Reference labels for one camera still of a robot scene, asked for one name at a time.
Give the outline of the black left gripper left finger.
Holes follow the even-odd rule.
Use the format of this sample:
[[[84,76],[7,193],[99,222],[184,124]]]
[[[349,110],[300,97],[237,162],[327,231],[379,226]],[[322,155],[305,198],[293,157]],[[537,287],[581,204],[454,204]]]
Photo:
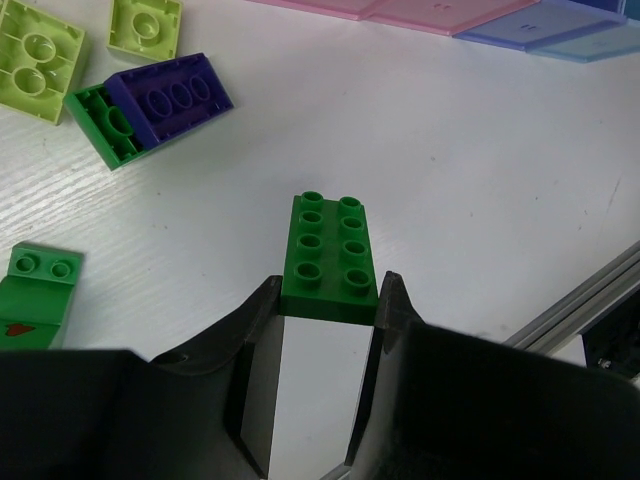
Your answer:
[[[236,310],[152,365],[171,378],[163,404],[177,478],[269,474],[284,337],[282,278],[268,277]]]

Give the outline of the green stepped lego assembly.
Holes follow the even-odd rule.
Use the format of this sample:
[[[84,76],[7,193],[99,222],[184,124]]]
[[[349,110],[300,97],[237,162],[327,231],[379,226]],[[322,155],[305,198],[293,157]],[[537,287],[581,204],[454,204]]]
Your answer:
[[[13,246],[1,279],[3,351],[63,345],[83,263],[79,252],[29,242]]]

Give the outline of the green 2x4 lego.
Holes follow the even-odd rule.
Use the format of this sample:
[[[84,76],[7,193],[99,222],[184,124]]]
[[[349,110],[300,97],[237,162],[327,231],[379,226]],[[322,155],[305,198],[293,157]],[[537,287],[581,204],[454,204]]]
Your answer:
[[[360,200],[294,197],[280,297],[288,317],[371,326],[378,305],[366,212]]]

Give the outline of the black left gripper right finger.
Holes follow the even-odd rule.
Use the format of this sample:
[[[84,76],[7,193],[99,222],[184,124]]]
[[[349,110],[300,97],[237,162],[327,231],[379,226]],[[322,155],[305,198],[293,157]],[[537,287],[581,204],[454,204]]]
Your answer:
[[[353,430],[345,458],[350,468],[373,468],[393,438],[406,338],[424,320],[409,298],[403,277],[388,271],[374,319]]]

